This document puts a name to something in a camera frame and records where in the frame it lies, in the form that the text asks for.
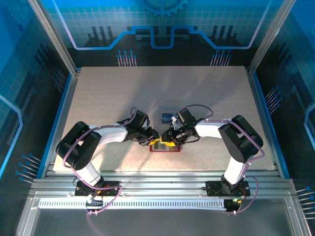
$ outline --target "blue trim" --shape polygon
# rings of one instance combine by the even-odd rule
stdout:
[[[257,86],[258,93],[259,93],[259,97],[260,97],[261,103],[263,105],[264,112],[265,112],[266,117],[267,117],[267,123],[268,123],[270,131],[271,131],[271,135],[272,135],[272,138],[273,138],[273,144],[275,145],[275,148],[276,148],[276,151],[277,151],[277,154],[278,154],[278,159],[279,159],[280,165],[281,165],[280,168],[283,171],[283,177],[284,178],[290,178],[290,174],[289,174],[289,172],[287,170],[287,167],[286,167],[286,164],[285,164],[285,160],[284,160],[284,156],[282,154],[282,151],[281,151],[281,148],[280,148],[280,144],[278,142],[278,138],[277,138],[277,135],[276,135],[276,132],[275,132],[275,128],[274,128],[274,125],[273,125],[273,123],[271,121],[271,117],[270,117],[270,114],[268,112],[267,104],[266,104],[266,101],[264,99],[264,95],[262,93],[261,86],[260,86],[258,77],[256,75],[256,72],[254,73],[253,77],[255,79],[255,83],[256,83],[256,86]]]
[[[44,155],[43,155],[43,158],[41,160],[41,163],[40,163],[40,166],[39,166],[36,178],[41,178],[41,175],[43,174],[43,171],[44,171],[44,168],[45,168],[45,164],[46,164],[46,161],[47,161],[47,158],[48,158],[49,149],[50,149],[50,147],[52,145],[52,142],[53,142],[53,137],[54,137],[54,134],[56,132],[57,124],[58,124],[58,121],[59,121],[59,118],[60,118],[60,115],[61,115],[61,111],[63,109],[63,104],[64,104],[65,97],[66,97],[66,94],[67,94],[68,89],[69,89],[71,78],[72,78],[72,76],[71,76],[71,74],[69,74],[68,79],[67,79],[67,83],[65,84],[65,87],[64,87],[64,90],[63,90],[63,95],[62,95],[61,100],[60,100],[60,104],[59,104],[59,107],[58,107],[58,110],[57,110],[57,114],[56,114],[56,117],[55,117],[55,120],[54,120],[54,124],[53,124],[53,127],[51,129],[51,132],[50,132],[50,135],[49,135],[49,138],[48,138],[48,141],[47,141],[47,145],[46,145],[46,148],[45,148],[45,151],[44,151]]]

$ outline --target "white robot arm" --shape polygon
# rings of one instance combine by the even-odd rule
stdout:
[[[176,114],[172,127],[162,134],[161,142],[172,146],[174,144],[189,143],[187,139],[191,136],[196,137],[197,140],[200,137],[222,138],[231,158],[226,171],[221,177],[221,184],[223,192],[230,194],[244,179],[248,160],[258,153],[258,149],[254,144],[231,123],[241,127],[260,147],[263,146],[263,140],[244,117],[236,116],[230,120],[231,123],[225,121],[215,120],[209,122],[203,118],[196,120],[185,108]]]
[[[95,128],[96,126],[88,126],[82,121],[77,122],[57,145],[56,153],[64,159],[66,153],[75,145],[79,137]],[[66,157],[64,163],[70,165],[80,176],[80,179],[88,185],[104,187],[107,184],[91,163],[96,147],[102,144],[128,140],[137,141],[143,146],[152,145],[159,140],[158,133],[150,127],[148,116],[140,110],[136,111],[132,120],[125,119],[88,133]],[[85,188],[85,190],[86,193],[93,192],[89,188]]]

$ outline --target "mounting plate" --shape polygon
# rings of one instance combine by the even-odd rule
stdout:
[[[111,187],[111,186],[117,186],[119,185],[119,181],[103,181],[102,186],[103,187]],[[75,188],[75,196],[88,196],[89,194],[94,194],[94,196],[113,196],[115,197],[118,193],[118,189],[109,189],[104,190],[98,193],[98,190],[92,190],[88,186],[86,186],[82,181],[77,182],[77,186]]]
[[[246,197],[251,195],[250,188],[247,181],[242,181],[239,187],[236,187],[233,191],[231,191],[231,194],[222,193],[221,181],[207,181],[206,188],[204,190],[207,191],[208,197],[224,197],[224,196],[241,197],[244,195],[241,188],[245,191]]]

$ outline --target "enclosure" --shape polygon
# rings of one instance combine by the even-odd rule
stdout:
[[[312,235],[314,9],[311,0],[2,1],[0,234]],[[164,115],[189,104],[210,107],[211,119],[242,115],[261,136],[265,156],[245,177],[245,206],[257,189],[249,176],[258,180],[253,204],[219,214],[231,198],[202,190],[228,167],[222,139],[169,153],[128,141],[97,147],[95,169],[123,190],[88,216],[56,154],[74,124],[114,124],[136,106],[161,136]]]

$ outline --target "purple cable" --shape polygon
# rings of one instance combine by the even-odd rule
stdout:
[[[255,192],[255,195],[253,196],[251,202],[246,207],[244,207],[243,209],[238,210],[237,212],[235,212],[235,214],[241,213],[241,212],[245,211],[246,209],[248,209],[252,205],[252,203],[255,201],[255,199],[257,197],[257,194],[258,194],[258,188],[259,188],[258,180],[254,176],[247,176],[247,177],[253,178],[255,180],[255,182],[256,182],[256,192]]]
[[[95,190],[109,190],[109,189],[115,189],[115,188],[119,188],[119,191],[117,193],[117,195],[104,207],[102,208],[101,210],[98,210],[98,211],[95,211],[95,212],[91,212],[93,214],[97,214],[99,212],[102,212],[104,211],[105,209],[107,209],[117,198],[118,196],[121,194],[122,190],[123,190],[123,187],[121,185],[117,185],[117,186],[112,186],[112,187],[103,187],[103,188],[99,188],[99,187],[94,187],[94,186],[91,186],[89,185],[88,183],[86,183],[83,179],[81,179],[81,177],[79,176],[79,174],[75,171],[75,169],[73,169],[71,166],[67,166],[66,165],[66,160],[67,158],[69,157],[70,153],[74,150],[74,148],[78,145],[78,143],[85,137],[87,136],[89,133],[95,131],[95,130],[100,130],[100,129],[104,129],[104,128],[116,128],[116,127],[123,127],[127,124],[130,124],[133,119],[135,118],[135,116],[137,115],[137,108],[136,107],[132,107],[131,108],[131,115],[132,117],[130,118],[130,120],[128,120],[126,123],[123,123],[123,124],[118,124],[118,125],[102,125],[100,127],[95,127],[95,128],[92,128],[90,130],[88,130],[87,132],[85,132],[84,134],[82,134],[75,142],[74,144],[71,146],[71,148],[68,150],[68,152],[64,155],[64,158],[63,158],[63,166],[66,167],[66,168],[69,168],[69,169],[72,169],[73,173],[86,185],[88,186],[89,188],[91,189],[95,189]]]
[[[182,111],[183,109],[187,108],[187,107],[204,107],[204,108],[208,109],[208,110],[211,112],[211,114],[208,115],[208,116],[206,116],[205,119],[208,119],[209,117],[213,116],[213,111],[212,111],[212,109],[211,109],[210,107],[205,106],[205,105],[201,105],[201,104],[191,104],[191,105],[188,105],[188,106],[183,107],[183,108],[181,109],[181,111]]]
[[[234,125],[242,134],[244,134],[244,136],[246,138],[248,138],[248,140],[260,151],[261,155],[258,157],[253,157],[252,159],[250,159],[246,165],[245,168],[243,169],[242,175],[244,176],[245,172],[247,171],[249,165],[255,161],[255,160],[259,160],[261,158],[263,158],[265,156],[265,152],[261,149],[261,147],[235,122],[231,121],[231,120],[226,120],[226,119],[213,119],[213,120],[206,120],[206,122],[209,123],[219,123],[219,122],[223,122],[223,123],[230,123],[232,125]]]
[[[87,219],[87,223],[88,223],[90,229],[92,229],[93,232],[94,232],[93,235],[104,236],[104,232],[101,232],[101,231],[96,227],[96,225],[94,225],[93,222],[91,221],[90,212],[88,212],[88,213],[86,214],[86,219]]]

